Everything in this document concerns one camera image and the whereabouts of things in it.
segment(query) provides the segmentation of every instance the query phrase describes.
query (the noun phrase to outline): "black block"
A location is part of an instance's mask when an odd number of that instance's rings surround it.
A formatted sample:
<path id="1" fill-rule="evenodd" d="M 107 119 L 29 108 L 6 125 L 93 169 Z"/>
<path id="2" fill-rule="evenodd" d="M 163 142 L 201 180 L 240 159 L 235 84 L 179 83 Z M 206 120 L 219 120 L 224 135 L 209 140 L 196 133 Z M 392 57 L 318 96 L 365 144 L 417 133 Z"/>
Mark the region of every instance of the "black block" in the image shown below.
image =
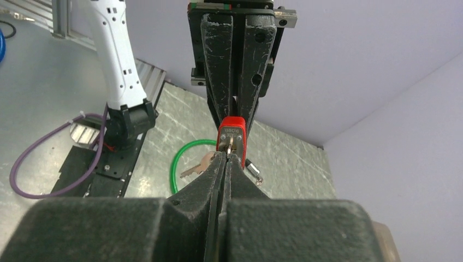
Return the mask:
<path id="1" fill-rule="evenodd" d="M 367 213 L 350 201 L 232 200 L 227 261 L 383 261 Z"/>
<path id="2" fill-rule="evenodd" d="M 41 201 L 24 216 L 0 261 L 153 261 L 165 202 Z"/>

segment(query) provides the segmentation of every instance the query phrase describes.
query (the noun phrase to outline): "blue cable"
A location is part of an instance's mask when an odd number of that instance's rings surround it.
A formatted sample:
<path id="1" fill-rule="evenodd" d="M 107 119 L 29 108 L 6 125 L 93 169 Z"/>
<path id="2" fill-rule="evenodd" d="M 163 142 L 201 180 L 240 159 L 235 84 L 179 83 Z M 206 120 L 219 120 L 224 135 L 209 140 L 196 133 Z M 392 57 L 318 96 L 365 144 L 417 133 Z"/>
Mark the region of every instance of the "blue cable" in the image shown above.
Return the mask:
<path id="1" fill-rule="evenodd" d="M 7 51 L 7 45 L 5 43 L 5 36 L 3 35 L 2 30 L 0 29 L 0 62 L 5 57 L 6 51 Z"/>

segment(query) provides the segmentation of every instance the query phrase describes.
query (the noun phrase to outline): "lavender wall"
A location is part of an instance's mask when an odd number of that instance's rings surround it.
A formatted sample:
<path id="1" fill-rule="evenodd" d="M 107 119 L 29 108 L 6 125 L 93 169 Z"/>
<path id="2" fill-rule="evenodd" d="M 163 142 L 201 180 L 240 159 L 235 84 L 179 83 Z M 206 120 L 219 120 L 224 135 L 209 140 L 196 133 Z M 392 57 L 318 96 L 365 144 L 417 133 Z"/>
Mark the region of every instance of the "lavender wall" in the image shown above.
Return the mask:
<path id="1" fill-rule="evenodd" d="M 339 198 L 387 224 L 402 261 L 463 261 L 463 54 L 325 149 Z"/>
<path id="2" fill-rule="evenodd" d="M 188 0 L 127 1 L 137 58 L 196 94 Z M 322 145 L 463 51 L 462 0 L 275 0 L 298 11 L 284 32 L 257 120 Z M 72 29 L 90 35 L 73 8 Z"/>

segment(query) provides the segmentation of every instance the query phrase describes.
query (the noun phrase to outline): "green cable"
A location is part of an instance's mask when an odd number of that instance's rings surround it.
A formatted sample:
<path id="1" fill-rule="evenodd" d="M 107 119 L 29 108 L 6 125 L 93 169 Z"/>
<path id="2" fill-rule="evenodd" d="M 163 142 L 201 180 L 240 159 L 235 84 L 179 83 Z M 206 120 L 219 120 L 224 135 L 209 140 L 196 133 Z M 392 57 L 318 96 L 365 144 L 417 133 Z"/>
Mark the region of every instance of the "green cable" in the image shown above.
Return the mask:
<path id="1" fill-rule="evenodd" d="M 194 147 L 194 146 L 200 146 L 200 145 L 211 145 L 215 146 L 217 144 L 217 141 L 215 140 L 210 140 L 210 139 L 200 139 L 200 140 L 195 140 L 192 142 L 189 142 L 188 144 L 184 145 L 174 156 L 174 159 L 172 160 L 172 164 L 170 165 L 170 190 L 172 191 L 172 194 L 176 194 L 179 189 L 177 188 L 177 177 L 176 177 L 176 171 L 177 171 L 177 164 L 179 163 L 180 157 L 182 157 L 183 153 L 187 151 L 188 149 Z"/>

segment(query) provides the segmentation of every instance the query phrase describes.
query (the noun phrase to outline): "black cable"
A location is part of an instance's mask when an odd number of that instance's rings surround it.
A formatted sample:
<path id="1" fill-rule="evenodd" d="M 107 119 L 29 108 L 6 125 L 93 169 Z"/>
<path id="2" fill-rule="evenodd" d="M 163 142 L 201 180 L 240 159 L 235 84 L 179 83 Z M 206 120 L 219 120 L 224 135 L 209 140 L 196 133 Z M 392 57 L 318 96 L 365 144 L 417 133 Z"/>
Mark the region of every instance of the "black cable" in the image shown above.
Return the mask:
<path id="1" fill-rule="evenodd" d="M 13 30 L 13 32 L 11 32 L 9 35 L 5 35 L 5 39 L 12 38 L 16 34 L 16 27 L 12 23 L 3 20 L 0 20 L 0 23 L 4 23 L 5 25 L 10 26 Z"/>

